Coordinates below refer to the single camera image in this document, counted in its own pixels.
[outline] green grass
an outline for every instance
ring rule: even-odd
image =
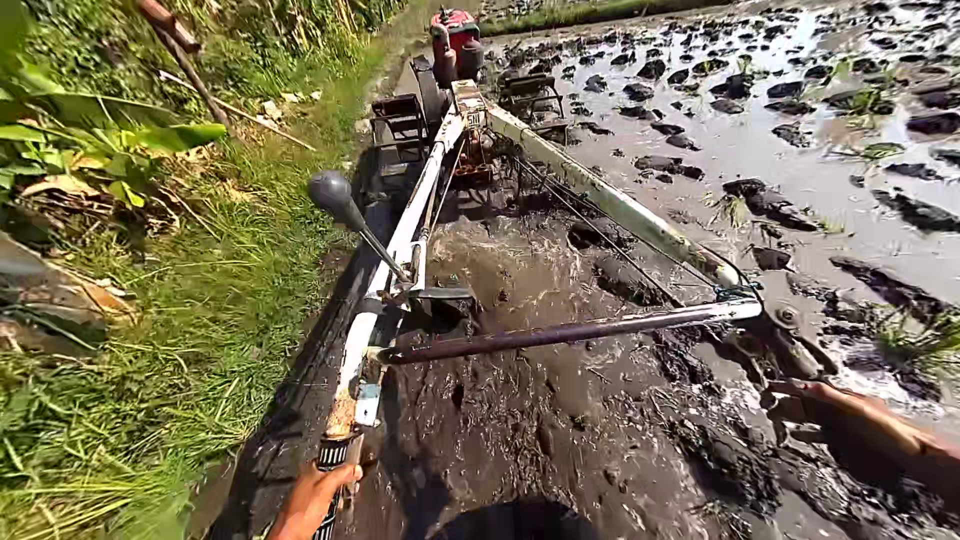
[[[221,146],[179,189],[206,227],[181,216],[143,259],[119,229],[61,240],[60,263],[134,293],[142,319],[111,327],[93,357],[0,353],[0,537],[182,537],[193,482],[252,433],[323,307],[335,276],[322,257],[352,246],[304,186],[354,155],[388,46],[358,39],[332,67],[300,57],[289,73],[309,72],[323,98],[290,128],[319,152],[273,136]],[[227,181],[251,199],[227,196]]]
[[[916,367],[939,379],[960,367],[960,315],[943,313],[932,324],[911,329],[912,319],[894,313],[876,329],[883,353],[895,364]]]
[[[678,12],[705,6],[730,4],[732,0],[609,0],[607,2],[558,2],[528,14],[482,22],[480,35],[501,36],[521,32],[549,30],[575,24],[589,24],[609,20]]]

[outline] gray lever knob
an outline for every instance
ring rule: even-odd
[[[410,277],[400,268],[393,257],[387,253],[386,248],[376,239],[367,222],[364,221],[363,214],[353,197],[350,194],[350,182],[340,174],[340,171],[321,171],[310,177],[310,183],[307,185],[307,192],[310,194],[310,200],[313,204],[323,210],[333,212],[337,221],[347,224],[348,227],[360,233],[360,236],[370,244],[370,247],[380,258],[390,266],[390,269],[396,274],[399,282],[410,283]]]
[[[340,171],[321,171],[310,178],[307,186],[310,200],[320,209],[330,210],[337,221],[358,233],[367,228],[363,214],[350,193],[350,182]]]

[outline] mud clod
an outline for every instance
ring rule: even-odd
[[[700,147],[697,146],[697,143],[694,142],[692,138],[684,134],[671,135],[666,138],[666,143],[676,146],[677,148],[684,148],[685,150],[693,150],[694,152],[700,151]]]
[[[884,206],[898,211],[903,221],[921,231],[960,233],[960,216],[946,209],[913,199],[896,190],[875,189],[872,194]]]
[[[781,98],[781,97],[798,97],[802,93],[804,93],[803,81],[796,81],[793,83],[779,83],[777,85],[773,85],[767,88],[767,97],[774,98],[774,99]]]
[[[630,83],[624,86],[623,92],[627,94],[631,101],[646,101],[654,97],[654,90],[640,83]]]
[[[593,263],[593,274],[600,288],[640,306],[662,306],[666,301],[636,268],[617,257],[597,259]]]
[[[666,71],[666,63],[660,59],[646,62],[636,73],[641,79],[656,80],[663,76]]]
[[[960,114],[952,111],[914,116],[906,122],[906,129],[927,135],[952,134],[958,128],[960,128]]]
[[[726,114],[740,114],[743,112],[743,106],[730,99],[718,99],[710,102],[710,106],[713,107],[714,110],[719,110]]]
[[[773,130],[774,135],[787,141],[791,146],[807,148],[810,146],[810,133],[800,129],[800,124],[780,124]]]

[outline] muddy water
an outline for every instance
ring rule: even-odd
[[[575,125],[571,135],[580,142],[569,146],[567,151],[580,162],[599,167],[609,182],[659,215],[680,215],[681,219],[674,219],[679,229],[736,260],[742,268],[753,269],[771,287],[768,296],[788,298],[808,312],[810,322],[816,325],[822,320],[818,313],[820,306],[790,295],[782,272],[762,273],[756,269],[750,255],[751,245],[779,244],[791,255],[791,268],[834,287],[852,288],[857,296],[872,301],[879,298],[861,282],[835,268],[829,258],[851,255],[868,260],[892,269],[906,281],[921,285],[939,298],[949,302],[960,300],[960,234],[921,231],[881,205],[871,193],[872,189],[902,189],[920,201],[960,213],[960,184],[953,181],[960,178],[960,169],[930,155],[932,149],[957,146],[955,135],[922,135],[905,129],[911,115],[940,111],[924,107],[909,88],[948,80],[949,76],[924,73],[924,69],[940,67],[949,73],[953,69],[951,60],[899,61],[908,53],[923,53],[933,58],[940,54],[935,49],[946,51],[947,55],[954,53],[955,31],[919,30],[937,22],[946,22],[949,26],[956,11],[951,5],[944,10],[909,3],[902,5],[890,3],[890,11],[881,14],[892,17],[891,20],[873,20],[859,4],[755,2],[686,16],[601,25],[588,31],[560,31],[546,37],[502,38],[495,44],[495,50],[497,57],[504,59],[500,61],[500,68],[509,69],[507,61],[517,51],[536,50],[546,43],[574,43],[577,39],[598,41],[596,37],[616,34],[616,39],[609,42],[565,46],[559,52],[562,61],[552,68],[551,74],[556,78],[557,90],[566,98],[565,110],[571,119],[595,122],[612,132],[612,135],[595,135]],[[719,38],[711,40],[701,25],[715,23],[721,24]],[[773,25],[785,25],[786,33],[772,39],[763,38],[764,28]],[[691,34],[693,38],[686,42]],[[745,34],[755,37],[745,38]],[[624,36],[630,36],[633,43],[624,44]],[[873,41],[883,37],[891,37],[899,47],[880,49]],[[625,52],[636,53],[636,62],[614,65],[613,59]],[[659,55],[647,58],[656,53]],[[523,64],[520,73],[554,54],[556,51],[532,55],[533,60]],[[714,110],[710,102],[717,98],[708,89],[741,72],[738,57],[743,54],[751,56],[747,69],[757,74],[751,96],[737,100],[744,111],[727,114]],[[583,56],[597,58],[592,65],[582,65],[579,60]],[[663,76],[653,81],[638,77],[640,67],[654,58],[666,63]],[[729,65],[705,77],[691,75],[686,82],[698,84],[695,95],[667,83],[668,76],[676,70],[691,69],[711,58],[725,60]],[[841,58],[889,62],[885,73],[909,85],[885,94],[896,104],[892,114],[850,118],[821,102],[837,92],[863,87],[864,79],[870,77],[851,73],[836,77],[826,87],[820,86],[819,80],[804,78],[811,67],[832,67]],[[564,70],[568,71],[571,66],[574,67],[572,79],[565,79]],[[585,90],[587,80],[596,75],[604,78],[606,90]],[[767,97],[767,89],[791,82],[805,82],[801,98],[815,110],[792,116],[765,109],[765,105],[778,101]],[[632,101],[623,91],[624,86],[631,83],[649,86],[655,91],[653,97]],[[570,115],[572,101],[583,102],[590,115]],[[666,142],[667,136],[654,130],[651,122],[619,114],[619,108],[632,106],[660,111],[661,122],[683,128],[684,135],[700,150],[670,145]],[[796,148],[772,133],[778,125],[794,122],[808,133],[809,147]],[[862,129],[865,122],[873,123],[871,129]],[[876,142],[895,142],[903,145],[905,151],[872,163],[840,154]],[[634,160],[644,156],[682,158],[684,164],[703,169],[705,177],[698,182],[672,175],[672,184],[664,184],[655,175],[644,175],[634,167]],[[922,163],[945,180],[923,181],[884,170],[893,163]],[[864,186],[852,184],[851,175],[863,176]],[[784,238],[771,242],[756,226],[732,228],[723,219],[716,219],[716,210],[703,200],[707,195],[712,200],[719,198],[723,194],[721,185],[738,178],[760,178],[797,207],[808,209],[812,219],[827,222],[832,230],[840,232],[804,233],[784,229]],[[763,220],[762,216],[749,212],[747,218]],[[855,354],[844,351],[843,347],[837,348],[836,353]],[[940,427],[944,431],[960,433],[954,409],[912,403],[895,383],[882,374],[874,375],[847,373],[841,382],[893,400],[900,405],[900,412],[917,411],[916,418],[922,424],[942,423]]]
[[[578,119],[597,122],[614,133],[592,135],[586,130],[575,130],[573,133],[583,142],[571,147],[570,153],[587,164],[600,166],[607,172],[609,180],[630,191],[644,205],[659,209],[661,214],[666,209],[679,207],[705,222],[712,216],[712,209],[696,203],[706,192],[719,195],[720,184],[737,177],[760,178],[767,184],[778,186],[780,191],[799,207],[811,207],[817,216],[845,228],[847,234],[831,235],[827,238],[823,238],[822,234],[795,235],[797,240],[803,243],[797,246],[795,259],[798,265],[807,271],[818,271],[832,280],[852,284],[839,273],[833,272],[827,262],[829,256],[849,251],[861,258],[889,265],[909,281],[922,283],[942,298],[960,300],[956,271],[960,268],[960,235],[920,232],[905,224],[892,211],[881,208],[869,191],[871,188],[889,189],[897,186],[921,200],[960,212],[960,185],[924,182],[883,171],[883,167],[890,163],[922,162],[948,179],[960,176],[960,170],[934,160],[928,154],[931,147],[951,146],[949,139],[942,135],[927,136],[905,130],[905,119],[911,113],[925,110],[909,92],[898,92],[897,111],[889,116],[877,116],[878,128],[870,131],[850,128],[848,119],[837,117],[836,110],[828,108],[826,104],[817,103],[818,98],[862,86],[863,77],[857,74],[853,74],[846,81],[838,79],[826,90],[817,87],[818,81],[807,80],[807,101],[817,106],[817,110],[812,114],[790,116],[764,108],[769,102],[775,101],[766,97],[766,90],[770,86],[803,81],[804,73],[810,67],[817,64],[833,66],[841,56],[846,55],[853,58],[890,59],[891,69],[898,78],[909,77],[911,81],[944,79],[942,75],[919,73],[919,64],[897,62],[896,59],[921,47],[927,49],[927,54],[932,56],[935,53],[929,49],[935,44],[950,42],[952,33],[932,33],[930,40],[917,41],[912,46],[906,45],[896,51],[880,50],[870,39],[884,36],[903,39],[904,36],[910,36],[907,33],[911,30],[942,20],[949,21],[953,11],[946,10],[943,14],[925,19],[927,11],[894,7],[889,14],[896,17],[898,22],[902,21],[901,24],[890,26],[890,32],[868,32],[866,26],[869,19],[856,7],[821,6],[790,13],[797,17],[796,23],[771,22],[766,17],[754,14],[769,6],[771,4],[756,3],[729,9],[728,16],[720,13],[692,15],[679,21],[686,25],[703,20],[748,23],[763,20],[768,25],[787,24],[791,29],[786,36],[765,40],[762,39],[762,29],[756,31],[749,27],[737,27],[732,36],[721,36],[717,42],[706,44],[701,36],[696,36],[692,44],[682,45],[687,37],[686,33],[668,32],[665,24],[646,23],[635,27],[615,27],[615,30],[636,33],[637,37],[656,38],[651,45],[632,47],[637,54],[637,62],[634,64],[611,65],[613,58],[619,55],[623,48],[619,42],[590,46],[586,53],[565,56],[564,62],[553,71],[557,78],[557,90],[564,96],[578,94],[576,99],[585,102],[586,107],[592,111],[592,116],[580,116]],[[834,30],[815,36],[814,31],[819,26],[817,17],[832,14],[839,17],[839,21],[833,23]],[[850,17],[857,16],[859,18],[855,21],[846,22]],[[612,29],[614,28],[604,27],[599,33]],[[744,40],[737,37],[745,33],[753,33],[757,38]],[[568,37],[550,37],[551,40],[565,38]],[[539,41],[542,39],[530,39],[521,47]],[[757,47],[756,50],[748,51],[747,47],[751,44],[766,44],[770,48],[764,51]],[[667,63],[665,75],[655,82],[636,76],[645,62],[646,52],[652,49],[659,50],[659,58]],[[696,96],[677,91],[666,82],[666,77],[675,70],[691,68],[697,62],[711,58],[711,51],[718,50],[730,52],[716,57],[728,61],[730,65],[707,77],[691,77],[688,81],[700,82]],[[598,58],[594,65],[578,64],[577,60],[583,54],[601,51],[605,55]],[[744,53],[753,57],[751,69],[768,70],[774,74],[783,70],[783,74],[757,80],[752,91],[756,97],[742,103],[744,112],[726,114],[714,110],[709,103],[715,98],[708,92],[708,88],[723,83],[729,75],[739,72],[737,57]],[[693,60],[680,60],[683,54],[692,55]],[[791,59],[802,59],[806,64],[795,66],[790,63]],[[569,65],[576,66],[572,81],[562,79],[563,69]],[[595,74],[605,78],[609,93],[584,91],[587,79]],[[630,101],[622,88],[628,83],[636,82],[652,87],[656,91],[654,97],[643,103]],[[683,110],[671,107],[670,104],[675,102],[682,103]],[[665,142],[665,135],[650,128],[649,122],[634,120],[617,113],[618,107],[635,105],[662,111],[665,115],[663,122],[685,128],[685,135],[692,138],[702,150],[693,152],[671,146]],[[688,110],[693,112],[692,117],[684,115]],[[800,121],[802,130],[812,132],[813,144],[809,148],[795,148],[771,133],[774,127],[794,121]],[[902,143],[907,147],[907,151],[882,160],[878,166],[869,169],[863,160],[843,158],[831,152],[842,150],[846,144],[862,148],[866,144],[880,141]],[[623,150],[625,156],[613,157],[614,149]],[[672,185],[660,184],[652,178],[644,180],[643,184],[637,184],[635,180],[638,171],[632,167],[632,160],[646,155],[682,157],[684,163],[701,167],[706,172],[706,177],[699,183],[678,177]],[[849,181],[850,175],[866,176],[866,188],[853,186]],[[721,233],[733,237],[731,231]],[[739,239],[750,238],[740,232],[736,240]]]
[[[769,4],[748,4],[673,20],[681,25],[746,20],[749,26],[765,19],[772,24],[769,15],[760,15],[766,7]],[[960,300],[957,235],[921,233],[880,209],[869,191],[896,185],[960,211],[956,184],[895,177],[882,170],[891,162],[923,162],[945,177],[960,175],[928,155],[931,147],[948,146],[949,141],[920,138],[903,128],[905,119],[920,108],[914,98],[906,92],[896,95],[894,114],[878,117],[878,127],[867,132],[852,130],[847,119],[838,119],[823,104],[801,117],[763,107],[770,101],[767,88],[802,80],[817,63],[832,65],[836,58],[824,58],[831,51],[897,58],[921,43],[902,43],[900,50],[887,52],[869,39],[889,34],[902,40],[907,36],[903,30],[911,25],[948,19],[945,14],[925,18],[925,10],[894,7],[889,14],[902,24],[890,33],[870,33],[858,10],[807,5],[790,13],[797,20],[788,24],[786,36],[754,41],[770,48],[751,51],[751,66],[784,73],[757,80],[755,97],[741,102],[745,110],[740,114],[714,110],[707,88],[737,71],[736,57],[750,44],[737,37],[746,27],[737,27],[731,37],[723,36],[705,49],[699,33],[689,45],[682,44],[687,34],[668,31],[667,18],[619,25],[620,33],[653,38],[649,45],[630,47],[638,62],[627,66],[611,65],[623,50],[619,41],[565,50],[563,62],[553,68],[558,90],[578,94],[576,99],[592,111],[581,120],[614,133],[593,135],[575,128],[572,133],[581,142],[568,151],[584,164],[602,168],[608,180],[659,214],[682,216],[678,227],[753,269],[768,296],[790,293],[783,271],[760,272],[744,255],[749,244],[765,244],[764,239],[749,226],[734,230],[722,221],[711,222],[714,210],[701,202],[706,192],[719,197],[720,185],[738,177],[759,177],[798,206],[809,206],[814,215],[845,227],[843,233],[831,234],[785,231],[783,249],[791,253],[796,269],[876,298],[828,261],[833,255],[853,254],[892,266],[941,298]],[[837,18],[831,19],[831,30],[814,36],[822,26],[818,17],[833,13]],[[860,19],[841,22],[854,16]],[[592,29],[584,36],[608,31]],[[574,33],[520,43],[513,39],[510,45],[528,47],[572,37]],[[666,74],[657,82],[641,81],[636,71],[653,48],[666,61]],[[710,49],[727,48],[731,50],[720,58],[730,66],[697,79],[697,96],[666,84],[674,70],[709,58]],[[788,53],[791,49],[800,50]],[[600,51],[605,54],[594,65],[578,63],[584,54]],[[693,60],[681,61],[684,53]],[[789,61],[793,58],[814,60],[797,67]],[[563,81],[562,70],[569,65],[576,66],[573,80]],[[596,74],[605,78],[608,92],[584,91],[587,79]],[[915,69],[906,75],[925,77]],[[634,82],[651,86],[654,97],[646,103],[628,100],[622,88]],[[827,92],[861,84],[859,76],[853,76]],[[682,110],[671,106],[677,101]],[[818,100],[808,101],[816,105]],[[634,105],[661,110],[662,121],[684,127],[701,150],[668,145],[650,122],[617,113],[617,107]],[[810,132],[809,148],[794,148],[771,133],[798,120]],[[831,152],[838,145],[862,147],[876,141],[899,142],[907,151],[871,168]],[[623,157],[616,157],[614,150],[621,150]],[[696,182],[675,175],[672,184],[643,177],[632,161],[648,155],[683,158],[685,164],[701,167],[706,177]],[[851,174],[865,176],[867,188],[852,185]],[[605,252],[572,247],[566,234],[571,221],[556,209],[510,217],[495,212],[474,221],[461,217],[435,232],[428,272],[434,282],[473,289],[483,308],[475,317],[481,327],[477,331],[642,310],[597,288],[592,266]],[[685,300],[702,297],[703,291],[688,287],[689,280],[669,264],[637,246],[631,251],[671,282],[675,294]],[[790,300],[809,314],[814,327],[825,323],[819,301],[800,296]],[[460,322],[453,312],[444,316],[451,328]],[[869,344],[832,337],[823,341],[845,360],[873,351],[857,349]],[[845,369],[838,382],[890,400],[895,410],[920,424],[955,431],[957,413],[949,400],[918,400],[882,371]],[[793,441],[774,446],[756,389],[738,364],[719,356],[696,331],[620,336],[392,368],[384,380],[381,421],[368,434],[369,466],[359,498],[341,520],[341,532],[352,537],[513,538],[529,537],[531,530],[553,538],[954,537],[936,527],[938,520],[921,505],[904,504],[897,488],[878,491],[852,478],[825,449]]]

